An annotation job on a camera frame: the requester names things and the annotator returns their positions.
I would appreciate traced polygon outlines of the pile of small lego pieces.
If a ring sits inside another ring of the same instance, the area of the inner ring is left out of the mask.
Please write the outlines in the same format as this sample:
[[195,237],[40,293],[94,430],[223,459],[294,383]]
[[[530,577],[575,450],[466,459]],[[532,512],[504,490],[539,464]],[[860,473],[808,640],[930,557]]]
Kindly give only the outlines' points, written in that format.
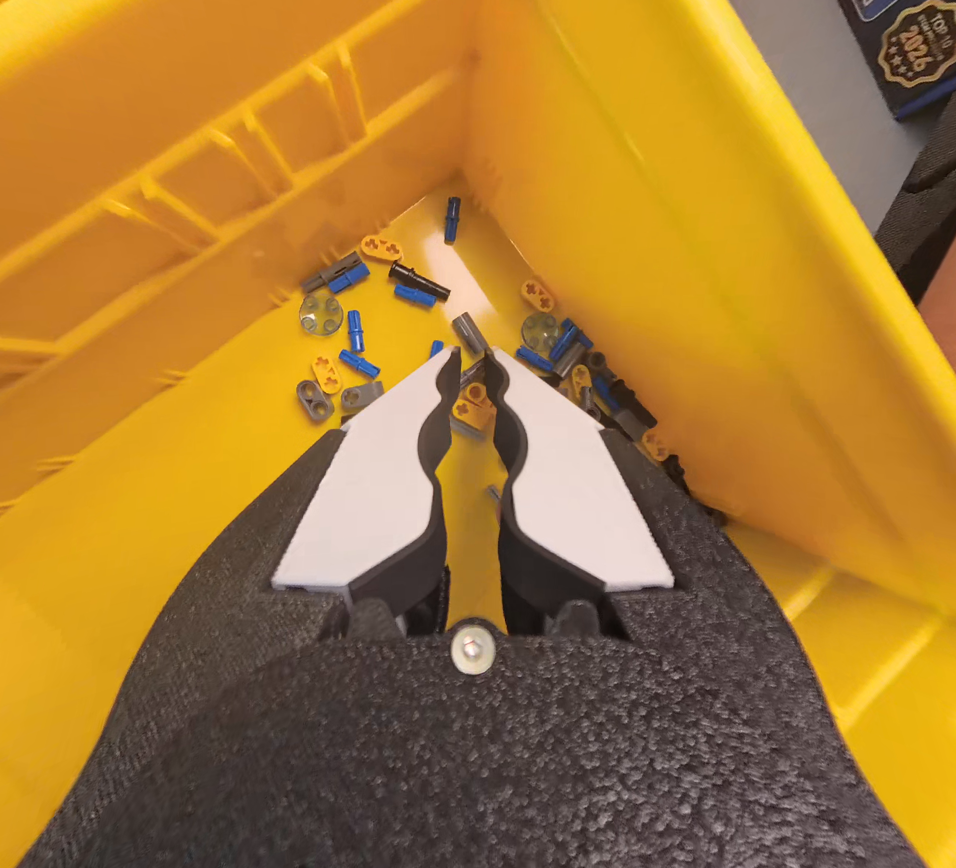
[[[446,305],[450,288],[417,272],[405,262],[401,243],[375,231],[365,235],[358,248],[315,271],[300,288],[303,300],[298,313],[304,332],[331,337],[346,328],[348,348],[340,352],[341,363],[365,379],[365,384],[347,387],[337,365],[328,357],[317,358],[314,377],[298,386],[297,394],[314,421],[326,420],[333,411],[332,396],[341,398],[342,421],[365,408],[382,392],[380,368],[365,359],[365,332],[357,309],[345,310],[341,295],[371,276],[369,263],[387,264],[386,279],[393,294],[413,307],[432,310]],[[532,313],[521,325],[521,342],[516,351],[519,362],[551,388],[567,396],[604,428],[621,432],[637,444],[663,470],[668,479],[699,503],[718,524],[725,515],[693,495],[679,456],[663,442],[658,420],[639,401],[636,392],[608,365],[590,337],[571,319],[556,319],[556,300],[540,281],[527,279],[521,297]],[[450,328],[472,356],[472,364],[461,377],[459,401],[452,411],[452,426],[482,438],[491,429],[495,409],[485,390],[484,356],[490,345],[469,312],[450,319]]]

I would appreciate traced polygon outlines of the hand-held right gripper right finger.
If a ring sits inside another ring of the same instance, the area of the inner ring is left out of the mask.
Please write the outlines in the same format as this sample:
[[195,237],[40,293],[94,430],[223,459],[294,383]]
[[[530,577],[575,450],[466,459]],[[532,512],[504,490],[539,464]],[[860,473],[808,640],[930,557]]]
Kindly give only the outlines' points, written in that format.
[[505,469],[497,543],[509,635],[543,635],[568,603],[600,620],[611,597],[673,590],[676,577],[639,504],[647,460],[498,348],[484,354]]

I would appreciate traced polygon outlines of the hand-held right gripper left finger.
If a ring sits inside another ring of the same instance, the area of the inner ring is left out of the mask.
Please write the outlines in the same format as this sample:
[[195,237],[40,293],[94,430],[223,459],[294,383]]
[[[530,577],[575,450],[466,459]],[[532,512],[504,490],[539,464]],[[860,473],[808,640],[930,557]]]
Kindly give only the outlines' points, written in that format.
[[451,444],[461,350],[448,347],[332,433],[270,587],[377,599],[406,620],[440,589],[448,534],[437,470]]

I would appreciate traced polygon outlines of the yellow plastic bin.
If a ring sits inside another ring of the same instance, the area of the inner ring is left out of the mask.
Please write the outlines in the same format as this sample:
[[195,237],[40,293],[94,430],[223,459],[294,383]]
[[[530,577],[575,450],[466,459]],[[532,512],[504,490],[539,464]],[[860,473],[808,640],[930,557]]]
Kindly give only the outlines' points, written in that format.
[[[459,395],[439,591],[270,587],[375,231],[367,405],[540,281],[673,590],[509,635]],[[133,865],[954,866],[954,372],[726,0],[2,3],[2,866]]]

